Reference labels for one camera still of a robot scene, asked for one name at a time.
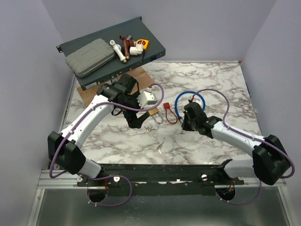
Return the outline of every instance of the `pvc pipe fitting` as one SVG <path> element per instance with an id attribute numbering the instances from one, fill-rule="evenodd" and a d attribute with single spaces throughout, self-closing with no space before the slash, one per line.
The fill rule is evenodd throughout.
<path id="1" fill-rule="evenodd" d="M 131 55 L 140 55 L 143 52 L 143 44 L 136 44 L 136 47 L 130 48 L 130 54 Z"/>
<path id="2" fill-rule="evenodd" d="M 126 57 L 121 52 L 121 46 L 117 45 L 114 40 L 110 41 L 110 45 L 113 47 L 113 50 L 117 53 L 120 58 L 120 61 L 125 63 L 127 61 Z"/>

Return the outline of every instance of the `copper pipe fitting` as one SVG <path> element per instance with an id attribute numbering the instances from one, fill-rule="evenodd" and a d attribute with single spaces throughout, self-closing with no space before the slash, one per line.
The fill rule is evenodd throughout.
<path id="1" fill-rule="evenodd" d="M 129 48 L 135 46 L 133 40 L 127 40 L 126 37 L 123 35 L 120 35 L 119 38 L 122 40 L 122 45 L 124 49 L 124 56 L 129 59 L 130 58 L 130 53 L 129 53 Z"/>

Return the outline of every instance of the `gray tool case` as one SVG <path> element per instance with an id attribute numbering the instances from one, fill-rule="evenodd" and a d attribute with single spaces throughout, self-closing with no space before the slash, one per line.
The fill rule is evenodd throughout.
<path id="1" fill-rule="evenodd" d="M 112 46 L 102 39 L 96 39 L 68 55 L 65 61 L 77 76 L 83 78 L 112 60 L 114 56 Z"/>

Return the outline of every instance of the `gray wall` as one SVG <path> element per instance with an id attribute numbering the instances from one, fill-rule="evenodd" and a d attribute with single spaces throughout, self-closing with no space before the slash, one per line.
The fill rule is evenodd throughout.
<path id="1" fill-rule="evenodd" d="M 1 1 L 0 21 L 0 225 L 24 226 L 72 74 L 40 0 Z"/>
<path id="2" fill-rule="evenodd" d="M 242 63 L 263 134 L 279 136 L 296 165 L 296 174 L 287 181 L 297 213 L 301 213 L 300 9 L 300 0 L 277 0 Z"/>
<path id="3" fill-rule="evenodd" d="M 276 0 L 42 1 L 63 41 L 142 16 L 165 60 L 227 61 L 243 59 Z"/>

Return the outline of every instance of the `blue cable loop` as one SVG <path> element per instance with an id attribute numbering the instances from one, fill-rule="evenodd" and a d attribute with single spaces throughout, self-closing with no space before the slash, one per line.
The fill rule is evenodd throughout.
<path id="1" fill-rule="evenodd" d="M 205 100 L 204 100 L 204 98 L 203 98 L 199 93 L 194 92 L 194 91 L 185 91 L 185 92 L 182 92 L 182 93 L 180 93 L 179 96 L 176 98 L 175 103 L 174 103 L 174 110 L 175 110 L 175 113 L 176 113 L 176 115 L 177 115 L 178 118 L 180 117 L 179 112 L 178 112 L 178 106 L 177 106 L 177 105 L 178 105 L 178 100 L 179 100 L 179 98 L 180 98 L 182 95 L 184 95 L 184 94 L 186 94 L 186 93 L 196 94 L 199 98 L 201 98 L 201 100 L 202 100 L 202 102 L 203 102 L 203 111 L 205 110 L 205 107 L 206 107 Z"/>

